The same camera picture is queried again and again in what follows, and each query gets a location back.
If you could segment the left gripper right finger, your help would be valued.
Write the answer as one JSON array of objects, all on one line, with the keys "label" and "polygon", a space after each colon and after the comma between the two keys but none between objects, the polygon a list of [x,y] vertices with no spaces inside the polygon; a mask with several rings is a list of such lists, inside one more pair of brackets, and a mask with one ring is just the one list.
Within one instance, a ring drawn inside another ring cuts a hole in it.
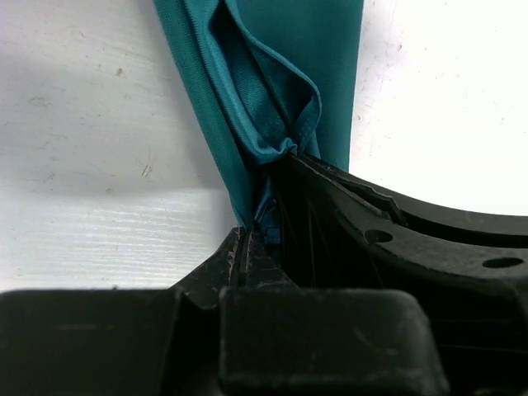
[{"label": "left gripper right finger", "polygon": [[228,395],[447,395],[427,316],[399,290],[304,289],[256,233],[219,294]]}]

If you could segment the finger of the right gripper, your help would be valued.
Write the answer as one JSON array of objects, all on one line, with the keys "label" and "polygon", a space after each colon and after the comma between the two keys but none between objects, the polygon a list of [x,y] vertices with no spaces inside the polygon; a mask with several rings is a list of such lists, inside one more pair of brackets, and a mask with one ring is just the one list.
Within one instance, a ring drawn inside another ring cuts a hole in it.
[{"label": "finger of the right gripper", "polygon": [[271,167],[281,264],[312,288],[402,290],[455,395],[527,392],[527,220],[413,199],[311,156]]}]

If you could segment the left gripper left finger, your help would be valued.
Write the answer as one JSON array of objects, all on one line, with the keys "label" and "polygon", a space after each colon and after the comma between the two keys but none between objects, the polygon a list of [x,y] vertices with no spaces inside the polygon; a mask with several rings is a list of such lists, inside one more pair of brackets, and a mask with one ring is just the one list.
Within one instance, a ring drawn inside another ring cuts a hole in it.
[{"label": "left gripper left finger", "polygon": [[219,292],[234,282],[246,232],[161,290],[13,290],[1,295],[4,395],[169,395],[215,354]]}]

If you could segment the teal cloth napkin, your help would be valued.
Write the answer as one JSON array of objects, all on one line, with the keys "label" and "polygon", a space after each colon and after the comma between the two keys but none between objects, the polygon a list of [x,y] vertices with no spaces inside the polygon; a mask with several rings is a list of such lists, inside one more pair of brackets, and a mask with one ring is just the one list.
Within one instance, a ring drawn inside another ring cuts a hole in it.
[{"label": "teal cloth napkin", "polygon": [[157,1],[238,222],[281,241],[268,167],[307,153],[347,169],[361,1]]}]

